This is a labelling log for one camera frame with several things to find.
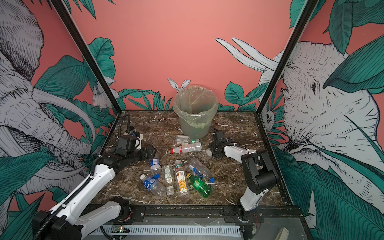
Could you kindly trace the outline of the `blue label clear water bottle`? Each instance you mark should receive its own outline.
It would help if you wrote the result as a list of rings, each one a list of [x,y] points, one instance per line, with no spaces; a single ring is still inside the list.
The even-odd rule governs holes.
[[[153,175],[160,175],[162,172],[162,166],[159,159],[150,160],[150,169]]]

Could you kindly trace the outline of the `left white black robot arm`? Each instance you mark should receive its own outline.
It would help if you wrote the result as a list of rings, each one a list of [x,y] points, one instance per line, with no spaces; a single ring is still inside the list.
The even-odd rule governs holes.
[[[153,145],[142,145],[143,135],[134,132],[118,137],[111,153],[99,155],[90,174],[66,198],[51,208],[40,211],[32,220],[35,240],[82,240],[111,220],[126,222],[132,216],[128,200],[113,197],[103,206],[82,215],[93,198],[119,172],[139,161],[155,158]]]

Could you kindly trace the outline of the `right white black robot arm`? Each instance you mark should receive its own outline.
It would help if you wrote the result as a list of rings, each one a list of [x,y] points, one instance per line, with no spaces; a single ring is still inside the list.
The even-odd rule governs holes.
[[[227,157],[242,164],[247,188],[237,205],[237,216],[240,221],[248,222],[257,213],[264,195],[279,182],[277,170],[268,153],[247,149],[217,129],[212,137],[207,155],[217,160]]]

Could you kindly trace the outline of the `clear bottle blue cap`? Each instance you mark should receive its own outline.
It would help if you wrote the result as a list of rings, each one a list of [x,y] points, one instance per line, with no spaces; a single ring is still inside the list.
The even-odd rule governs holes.
[[[205,182],[211,184],[215,182],[211,171],[197,158],[192,158],[189,161],[189,168],[192,172],[194,172],[200,179],[204,180]]]

